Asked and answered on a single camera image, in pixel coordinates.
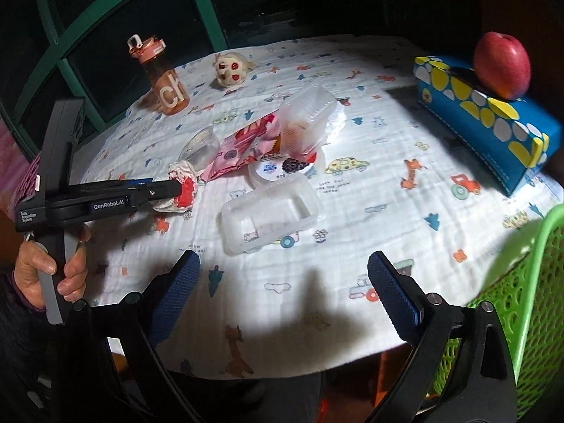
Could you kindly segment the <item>person's left hand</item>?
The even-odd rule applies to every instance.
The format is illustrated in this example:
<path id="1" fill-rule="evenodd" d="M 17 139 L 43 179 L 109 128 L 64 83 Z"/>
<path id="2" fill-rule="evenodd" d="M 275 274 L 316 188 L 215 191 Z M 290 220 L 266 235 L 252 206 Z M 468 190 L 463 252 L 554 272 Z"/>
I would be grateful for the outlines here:
<path id="1" fill-rule="evenodd" d="M 78 234 L 78 246 L 75 254 L 65 264 L 65 278 L 58 284 L 58 293 L 67 301 L 74 303 L 82 298 L 86 289 L 87 252 L 86 241 L 91 238 L 91 231 L 87 225 L 82 225 Z M 39 274 L 55 275 L 55 260 L 34 241 L 24 241 L 20 245 L 15 268 L 12 272 L 15 287 L 32 307 L 39 310 L 45 308 Z"/>

